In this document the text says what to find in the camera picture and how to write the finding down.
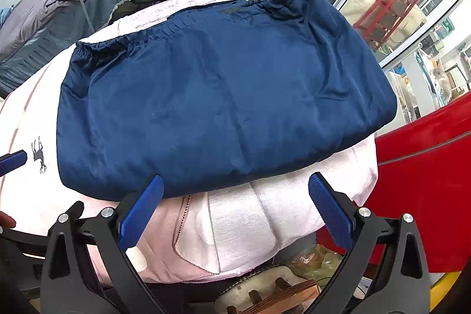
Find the red panel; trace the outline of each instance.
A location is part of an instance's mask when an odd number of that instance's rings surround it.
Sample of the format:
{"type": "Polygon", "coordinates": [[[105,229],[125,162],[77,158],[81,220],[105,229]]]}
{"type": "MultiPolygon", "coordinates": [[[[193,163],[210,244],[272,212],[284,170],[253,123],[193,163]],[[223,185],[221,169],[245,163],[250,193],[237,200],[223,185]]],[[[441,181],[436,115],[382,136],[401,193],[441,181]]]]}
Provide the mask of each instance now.
{"type": "Polygon", "coordinates": [[[378,163],[431,148],[470,130],[471,92],[435,112],[376,138],[378,163]]]}
{"type": "MultiPolygon", "coordinates": [[[[467,135],[378,167],[378,183],[365,205],[383,217],[414,216],[432,273],[462,270],[471,257],[470,165],[467,135]]],[[[318,232],[319,242],[332,248],[327,237],[318,232]]]]}

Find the plastic bag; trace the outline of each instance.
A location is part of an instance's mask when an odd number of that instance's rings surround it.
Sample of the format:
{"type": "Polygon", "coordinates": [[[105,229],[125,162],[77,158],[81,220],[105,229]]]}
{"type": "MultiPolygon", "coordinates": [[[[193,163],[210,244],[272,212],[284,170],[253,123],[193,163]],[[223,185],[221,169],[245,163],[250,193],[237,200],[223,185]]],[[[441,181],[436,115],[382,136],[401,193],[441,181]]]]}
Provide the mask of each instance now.
{"type": "Polygon", "coordinates": [[[286,263],[294,275],[317,281],[324,287],[342,262],[343,257],[326,247],[317,244],[304,249],[286,263]]]}

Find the blue cloth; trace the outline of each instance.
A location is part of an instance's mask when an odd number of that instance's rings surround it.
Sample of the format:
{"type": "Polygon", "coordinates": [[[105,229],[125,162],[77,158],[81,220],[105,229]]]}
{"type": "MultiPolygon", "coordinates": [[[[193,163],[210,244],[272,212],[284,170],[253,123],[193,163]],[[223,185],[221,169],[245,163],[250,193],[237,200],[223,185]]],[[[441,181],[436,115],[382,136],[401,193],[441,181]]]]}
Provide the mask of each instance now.
{"type": "MultiPolygon", "coordinates": [[[[85,0],[95,30],[109,22],[115,6],[121,1],[85,0]]],[[[91,34],[82,7],[76,3],[64,7],[8,59],[9,68],[0,70],[0,92],[8,94],[14,91],[59,52],[91,34]]]]}
{"type": "Polygon", "coordinates": [[[5,23],[6,19],[10,16],[12,10],[13,6],[0,9],[0,28],[2,27],[3,23],[5,23]]]}
{"type": "Polygon", "coordinates": [[[63,184],[120,200],[153,175],[164,197],[284,174],[366,138],[396,96],[326,0],[239,0],[77,42],[61,86],[63,184]]]}

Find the person's hand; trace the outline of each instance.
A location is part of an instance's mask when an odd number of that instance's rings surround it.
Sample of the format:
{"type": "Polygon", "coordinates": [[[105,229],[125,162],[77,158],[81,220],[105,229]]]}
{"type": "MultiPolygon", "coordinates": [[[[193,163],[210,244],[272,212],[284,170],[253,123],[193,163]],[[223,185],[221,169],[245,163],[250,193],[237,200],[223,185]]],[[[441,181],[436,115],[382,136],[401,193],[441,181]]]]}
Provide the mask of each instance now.
{"type": "Polygon", "coordinates": [[[0,226],[3,228],[14,228],[16,226],[16,221],[12,219],[8,214],[0,211],[0,226]]]}

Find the bed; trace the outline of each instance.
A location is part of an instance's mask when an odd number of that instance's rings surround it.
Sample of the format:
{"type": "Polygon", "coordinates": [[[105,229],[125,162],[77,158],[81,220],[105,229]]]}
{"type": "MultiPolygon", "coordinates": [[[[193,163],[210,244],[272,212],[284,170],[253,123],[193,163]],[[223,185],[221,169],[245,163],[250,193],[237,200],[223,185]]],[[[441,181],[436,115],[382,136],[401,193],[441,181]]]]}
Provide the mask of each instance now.
{"type": "MultiPolygon", "coordinates": [[[[43,0],[22,0],[16,7],[2,10],[0,97],[5,98],[72,43],[91,35],[79,0],[54,1],[59,7],[43,0]],[[24,10],[27,2],[44,4],[46,12],[34,8],[32,13],[37,14],[28,15],[24,10]],[[48,20],[42,23],[45,16],[48,20]]],[[[97,31],[108,24],[112,12],[124,0],[84,1],[93,29],[97,31]]]]}
{"type": "MultiPolygon", "coordinates": [[[[181,9],[224,1],[230,0],[170,0],[122,18],[82,41],[103,42],[163,22],[181,9]]],[[[59,177],[57,106],[74,48],[75,44],[62,51],[12,92],[0,110],[0,153],[20,149],[28,153],[24,166],[0,180],[0,210],[14,217],[16,228],[23,232],[45,235],[77,200],[85,204],[83,217],[117,206],[68,189],[59,177]]],[[[211,282],[242,275],[323,226],[308,194],[308,179],[315,171],[362,205],[378,176],[374,135],[295,172],[164,199],[128,257],[146,282],[211,282]]],[[[89,251],[101,282],[109,283],[97,249],[89,251]]]]}

